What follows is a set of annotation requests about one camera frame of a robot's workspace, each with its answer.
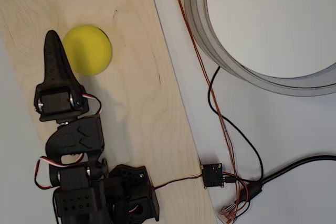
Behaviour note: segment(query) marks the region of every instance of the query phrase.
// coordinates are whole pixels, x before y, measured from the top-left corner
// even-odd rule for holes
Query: plywood surface
[[[154,185],[199,173],[194,142],[153,0],[0,0],[0,32],[41,144],[56,123],[39,122],[35,86],[43,81],[48,30],[62,38],[73,26],[102,29],[113,46],[110,66],[78,77],[103,103],[109,167],[145,165]],[[214,223],[201,179],[157,192],[160,223]]]

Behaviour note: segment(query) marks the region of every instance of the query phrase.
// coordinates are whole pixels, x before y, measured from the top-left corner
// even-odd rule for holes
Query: white table
[[[155,0],[194,141],[202,163],[222,162],[230,170],[218,117],[208,107],[207,84],[176,0]],[[216,65],[204,54],[211,76]],[[311,154],[335,154],[336,94],[299,98],[274,94],[221,70],[214,84],[221,112],[258,149],[266,174]],[[229,126],[238,170],[243,177],[259,176],[254,152]],[[264,187],[239,223],[331,223],[334,221],[336,164],[301,166]],[[213,206],[233,197],[233,187],[211,188]]]

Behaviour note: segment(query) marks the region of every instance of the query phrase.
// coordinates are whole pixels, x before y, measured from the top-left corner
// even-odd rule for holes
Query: cable
[[[262,181],[261,181],[261,185],[264,185],[270,181],[272,181],[273,179],[289,172],[290,170],[293,170],[294,168],[310,163],[310,162],[314,162],[314,161],[322,161],[322,160],[331,160],[331,161],[336,161],[336,156],[333,155],[318,155],[318,156],[312,156],[312,157],[306,157],[303,158],[301,160],[298,160],[286,167],[284,167],[283,169],[268,175],[267,177],[265,177]]]
[[[102,111],[102,104],[101,104],[100,100],[97,97],[95,97],[93,94],[82,94],[82,97],[98,101],[99,102],[99,109],[95,113],[95,115],[100,115],[100,113]]]
[[[188,30],[188,33],[189,33],[189,36],[190,36],[190,39],[192,41],[192,44],[193,44],[193,47],[194,47],[194,50],[195,50],[195,53],[197,55],[197,59],[199,61],[199,65],[202,69],[202,72],[203,72],[203,75],[204,75],[204,78],[207,82],[207,84],[209,85],[210,84],[210,81],[209,81],[209,77],[207,75],[207,72],[205,70],[205,67],[204,67],[204,64],[203,64],[203,60],[202,60],[202,57],[201,57],[201,54],[199,53],[198,51],[198,48],[197,48],[197,45],[196,45],[196,42],[195,42],[195,39],[193,37],[193,34],[192,34],[192,31],[190,29],[190,25],[188,23],[188,20],[186,18],[186,15],[185,15],[185,12],[184,12],[184,9],[183,9],[183,5],[182,5],[182,2],[181,0],[177,0],[178,1],[178,5],[180,7],[180,10],[181,10],[181,14],[183,16],[183,20],[185,22],[185,25],[186,25],[186,28]],[[212,94],[212,97],[213,97],[213,100],[214,100],[214,103],[215,103],[215,106],[216,106],[216,110],[217,110],[217,113],[218,113],[218,118],[219,118],[219,122],[220,122],[220,126],[222,128],[222,131],[223,131],[223,135],[224,135],[224,138],[225,138],[225,142],[226,142],[226,145],[227,145],[227,148],[228,148],[228,151],[229,151],[229,155],[230,155],[230,160],[231,160],[231,164],[232,164],[232,167],[233,167],[233,173],[235,175],[237,175],[237,168],[236,168],[236,163],[235,163],[235,153],[234,153],[234,150],[233,150],[233,144],[232,144],[232,141],[230,139],[230,135],[228,134],[228,131],[227,131],[227,128],[226,128],[226,125],[225,125],[225,122],[223,120],[223,118],[221,117],[221,113],[220,113],[220,109],[218,107],[218,104],[217,104],[217,100],[216,100],[216,96],[215,96],[215,92],[211,89],[211,94]],[[239,198],[239,192],[240,192],[240,186],[239,186],[239,183],[238,183],[238,186],[236,184],[236,197],[237,199]]]
[[[71,163],[71,164],[67,164],[67,165],[64,165],[64,164],[59,164],[55,161],[53,161],[52,159],[48,158],[48,157],[45,157],[45,156],[41,156],[38,161],[36,162],[36,165],[35,165],[35,170],[34,170],[34,182],[35,182],[35,185],[42,189],[42,190],[48,190],[48,189],[51,189],[53,188],[52,185],[50,186],[42,186],[40,185],[38,182],[37,182],[37,174],[38,174],[38,169],[40,167],[40,161],[44,161],[46,163],[48,163],[49,165],[52,165],[52,166],[56,166],[56,167],[61,167],[61,168],[65,168],[65,167],[68,167],[68,166],[71,166],[71,165],[74,165],[74,164],[78,164],[79,162],[82,161],[82,159],[84,158],[84,154],[81,153],[77,158],[76,160]]]
[[[237,215],[237,218],[240,217],[240,216],[242,216],[244,213],[246,213],[247,210],[250,208],[250,205],[251,205],[251,201],[249,201],[247,203],[247,208],[243,212],[241,212],[240,214]]]
[[[210,108],[212,109],[213,112],[215,112],[218,115],[218,112],[214,109],[214,107],[211,104],[211,100],[210,100],[210,92],[212,89],[212,85],[214,83],[214,80],[216,78],[216,75],[218,74],[219,70],[221,69],[221,67],[218,67],[214,73],[214,75],[212,76],[210,85],[209,85],[209,89],[208,89],[208,103]],[[221,115],[222,118],[227,121],[229,124],[231,124],[231,126],[233,128],[235,128],[240,134],[241,136],[245,139],[245,141],[251,146],[251,148],[253,149],[253,151],[256,153],[258,159],[259,159],[259,163],[260,163],[260,169],[261,169],[261,174],[260,174],[260,178],[258,180],[256,180],[257,182],[262,181],[263,177],[264,177],[264,165],[263,165],[263,161],[261,160],[261,157],[257,151],[257,149],[253,146],[253,144],[250,142],[250,140],[244,135],[244,133],[233,123],[231,122],[231,120],[223,115]],[[241,181],[245,181],[245,182],[255,182],[253,180],[248,180],[248,179],[240,179]]]
[[[168,185],[170,185],[173,182],[182,181],[182,180],[186,180],[186,179],[196,179],[196,178],[200,178],[201,176],[202,176],[202,173],[197,174],[197,175],[193,175],[193,176],[190,176],[190,177],[175,179],[175,180],[169,181],[169,182],[167,182],[167,183],[165,183],[165,184],[163,184],[161,186],[154,187],[154,190],[158,190],[158,189],[160,189],[162,187],[168,186]]]

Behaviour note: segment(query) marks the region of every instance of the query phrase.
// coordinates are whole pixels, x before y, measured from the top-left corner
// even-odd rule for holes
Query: black plastic bracket
[[[40,121],[70,122],[89,111],[88,101],[81,94],[85,89],[71,71],[62,42],[50,30],[44,44],[45,77],[37,85],[34,98]]]
[[[49,166],[55,214],[62,224],[141,224],[159,220],[159,203],[144,166],[118,165],[108,174],[100,115],[89,111],[85,89],[71,71],[62,43],[53,30],[46,35],[45,79],[36,87],[34,106],[40,121],[60,127],[46,144],[47,157],[58,164],[65,155],[86,154],[87,161]]]
[[[111,180],[117,180],[120,185],[119,198],[113,198]],[[114,203],[113,221],[115,224],[141,224],[147,219],[159,221],[160,208],[154,187],[151,185],[147,170],[144,166],[134,168],[118,165],[104,180],[106,196],[110,196],[110,204]]]

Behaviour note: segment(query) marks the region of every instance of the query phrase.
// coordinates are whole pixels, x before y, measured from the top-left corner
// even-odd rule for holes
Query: connector
[[[201,165],[204,188],[221,186],[223,182],[223,166],[221,163],[212,165]]]
[[[233,224],[236,220],[236,215],[232,211],[225,211],[226,207],[223,207],[221,211],[217,213],[217,217],[223,224]]]

